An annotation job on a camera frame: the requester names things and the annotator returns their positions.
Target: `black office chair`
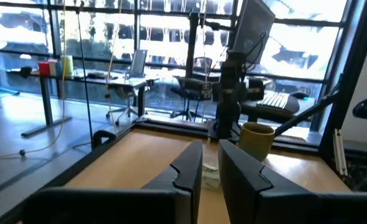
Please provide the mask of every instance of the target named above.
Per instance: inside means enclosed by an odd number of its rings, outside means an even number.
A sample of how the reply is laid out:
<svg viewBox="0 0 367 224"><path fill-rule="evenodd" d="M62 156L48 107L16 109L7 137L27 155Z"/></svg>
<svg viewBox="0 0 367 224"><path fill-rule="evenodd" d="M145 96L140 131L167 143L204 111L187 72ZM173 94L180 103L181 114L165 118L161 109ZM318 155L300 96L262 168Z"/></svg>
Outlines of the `black office chair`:
<svg viewBox="0 0 367 224"><path fill-rule="evenodd" d="M204 72L204 63L206 63L206 72L208 73L211 69L212 59L197 57L193 61L193 71ZM203 116L197 113L198 105L203 101L202 96L202 80L189 80L188 78L182 77L178 78L179 86L174 86L171 88L173 93L178 94L183 98L184 108L182 111L173 111L170 114L170 118L176 118L178 116L186 116L186 120L196 121L196 118L202 118ZM190 101L197 101L196 110L192 111L190 109Z"/></svg>

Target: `floor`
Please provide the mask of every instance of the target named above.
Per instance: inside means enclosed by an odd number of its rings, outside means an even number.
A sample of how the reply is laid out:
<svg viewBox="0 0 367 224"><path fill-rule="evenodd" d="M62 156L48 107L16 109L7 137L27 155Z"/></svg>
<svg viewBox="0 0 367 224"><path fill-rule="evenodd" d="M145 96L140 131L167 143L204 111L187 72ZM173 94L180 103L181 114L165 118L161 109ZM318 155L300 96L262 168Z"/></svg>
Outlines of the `floor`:
<svg viewBox="0 0 367 224"><path fill-rule="evenodd" d="M62 115L62 103L52 100L53 118ZM91 105L93 131L113 131L111 121L106 119L106 106ZM50 179L63 172L90 151L90 146L72 149L74 145L89 142L89 125L86 104L66 101L65 116L73 119L63 125L58 141L48 149L0 159L0 216L26 198ZM129 124L126 116L120 128ZM44 124L41 98L32 95L8 96L0 99L0 155L17 153L20 149L43 148L55 139L60 126L49 128L31 138L22 138L21 132Z"/></svg>

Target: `window frame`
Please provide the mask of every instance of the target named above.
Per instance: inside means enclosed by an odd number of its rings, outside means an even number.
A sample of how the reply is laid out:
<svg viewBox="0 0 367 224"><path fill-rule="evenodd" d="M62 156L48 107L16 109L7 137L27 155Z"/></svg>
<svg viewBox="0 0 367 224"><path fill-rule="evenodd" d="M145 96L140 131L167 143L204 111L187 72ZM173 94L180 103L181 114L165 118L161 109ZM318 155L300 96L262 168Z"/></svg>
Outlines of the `window frame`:
<svg viewBox="0 0 367 224"><path fill-rule="evenodd" d="M237 11L238 11L239 0L233 0L232 5L232 13L231 15L220 15L220 14L207 14L207 18L209 19L229 19L230 27L233 28L238 20ZM53 58L60 58L62 54L61 43L60 43L60 30L58 24L58 11L63 10L63 6L55 3L55 0L47 0L46 4L29 4L29 3L12 3L12 2L0 2L1 7L26 7L26 8L35 8L35 9L43 9L48 10L49 13L49 21L50 21L50 31L52 36L52 46L53 46ZM259 73L251 73L252 75L262 75L264 77L273 78L275 80L292 80L292 81L300 81L306 83L319 83L322 84L322 89L319 94L319 99L326 94L327 90L330 88L332 83L332 76L329 75L335 72L337 68L337 56L341 54L342 45L344 43L343 37L345 37L345 32L348 27L348 21L351 18L351 13L355 8L355 1L347 0L344 12L340 22L328 22L328 21L313 21L307 19L275 19L274 23L276 24L286 24L293 26L314 26L314 27L338 27L338 35L335 40L335 45L332 50L332 54L330 56L330 60L327 65L327 69L325 72L325 76L323 80L315 80L312 78L297 78L297 77L284 77L275 74L259 74ZM77 6L66 6L66 11L82 11L82 12L100 12L107 14L115 14L119 13L120 9L118 8L96 8L96 7L83 7L79 8ZM182 16L187 17L187 12L164 12L164 11L147 11L140 9L139 0L134 1L133 9L121 9L121 13L123 14L133 14L134 15L134 49L139 48L140 42L140 16L141 15L154 15L154 16ZM228 45L231 45L231 41L233 38L229 39ZM3 50L0 49L2 53L10 53L10 54L29 54L29 55L37 55L37 56L46 56L49 57L50 54L33 54L28 52L18 52L14 50ZM73 57L75 60L81 60L81 57ZM109 62L107 59L103 58L91 58L86 57L85 60L93 61L93 62ZM129 65L130 62L127 60L113 60L114 63L120 63L123 65ZM148 67L160 67L160 68L169 68L169 69L185 69L184 65L167 65L167 64L159 64L159 63L146 63ZM213 69L212 72L220 72L220 69ZM60 97L60 84L56 83L58 96ZM319 114L315 115L311 122L310 130L317 131L321 122L321 116Z"/></svg>

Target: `desk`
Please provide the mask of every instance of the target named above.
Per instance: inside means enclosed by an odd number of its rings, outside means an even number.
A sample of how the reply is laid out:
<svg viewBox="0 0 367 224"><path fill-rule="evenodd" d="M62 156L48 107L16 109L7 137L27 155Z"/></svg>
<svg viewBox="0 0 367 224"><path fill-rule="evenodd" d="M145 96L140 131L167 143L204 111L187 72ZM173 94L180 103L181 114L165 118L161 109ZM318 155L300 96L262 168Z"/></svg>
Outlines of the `desk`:
<svg viewBox="0 0 367 224"><path fill-rule="evenodd" d="M96 70L87 70L87 73L89 72L99 72ZM13 75L20 75L20 69L12 69L7 71L8 74ZM151 80L156 80L156 77L148 77L148 78L130 78L129 80L124 79L123 73L113 73L111 72L113 76L116 76L117 79L110 80L109 81L109 87L110 88L119 88L119 87L125 87L125 88L132 88L132 89L138 89L138 116L142 116L145 113L145 86L149 83ZM39 127L36 127L32 130L25 131L21 134L22 137L29 138L33 135L39 134L42 131L45 131L47 128L55 126L60 124L61 122L66 122L70 120L72 117L64 117L62 119L53 120L52 118L52 110L51 110L51 103L50 103L50 93L48 89L48 84L46 82L47 79L54 79L54 80L62 80L61 77L56 76L46 76L41 77L39 76L38 71L32 71L29 75L30 77L37 77L40 79L40 88L41 88L41 95L42 95L42 103L44 106L44 115L45 115L45 125L41 125ZM84 78L74 78L74 77L65 77L65 81L68 82L80 82L84 83ZM87 83L92 84L99 84L99 85L105 85L106 80L105 79L99 79L99 78L87 78Z"/></svg>
<svg viewBox="0 0 367 224"><path fill-rule="evenodd" d="M65 186L139 189L162 172L195 138L133 129ZM203 141L203 156L217 158L217 143ZM319 157L272 150L264 163L314 192L349 192ZM198 223L229 223L221 190L202 189Z"/></svg>
<svg viewBox="0 0 367 224"><path fill-rule="evenodd" d="M300 109L294 114L284 114L273 110L265 110L257 106L258 101L245 101L241 105L241 113L248 115L248 121L256 122L258 118L267 119L279 123L285 123L294 116L301 114L315 104L315 99L298 100Z"/></svg>

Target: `computer monitor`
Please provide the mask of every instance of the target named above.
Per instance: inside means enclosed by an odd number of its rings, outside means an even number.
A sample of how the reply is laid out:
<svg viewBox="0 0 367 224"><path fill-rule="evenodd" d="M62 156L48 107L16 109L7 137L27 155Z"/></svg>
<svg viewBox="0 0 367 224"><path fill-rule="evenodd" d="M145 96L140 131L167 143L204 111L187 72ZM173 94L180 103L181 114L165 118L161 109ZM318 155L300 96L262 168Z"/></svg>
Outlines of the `computer monitor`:
<svg viewBox="0 0 367 224"><path fill-rule="evenodd" d="M257 45L246 57L246 60L247 62L259 63L274 20L275 14L262 0L244 0L235 29L232 50L247 54ZM266 32L266 36L261 44L259 41L263 32Z"/></svg>
<svg viewBox="0 0 367 224"><path fill-rule="evenodd" d="M136 50L129 71L130 77L143 77L147 50Z"/></svg>

